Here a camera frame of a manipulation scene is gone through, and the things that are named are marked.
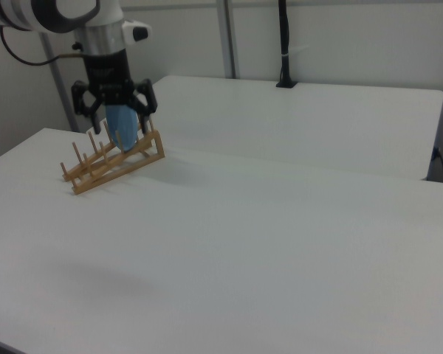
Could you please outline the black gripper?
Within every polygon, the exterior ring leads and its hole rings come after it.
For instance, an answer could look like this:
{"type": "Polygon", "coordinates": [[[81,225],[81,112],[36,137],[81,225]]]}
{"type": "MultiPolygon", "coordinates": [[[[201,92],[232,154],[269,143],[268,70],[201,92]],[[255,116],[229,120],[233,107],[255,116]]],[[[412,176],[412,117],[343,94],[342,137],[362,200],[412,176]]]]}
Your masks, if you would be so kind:
{"type": "Polygon", "coordinates": [[[77,80],[71,87],[75,113],[89,118],[94,132],[99,134],[101,132],[100,121],[97,118],[99,107],[126,105],[136,111],[140,129],[143,134],[147,134],[147,123],[151,115],[156,112],[158,103],[149,79],[133,83],[126,50],[110,55],[84,55],[83,62],[88,84],[77,80]],[[85,103],[86,92],[95,98],[90,106],[85,103]],[[144,96],[145,102],[142,102],[134,92],[144,96]]]}

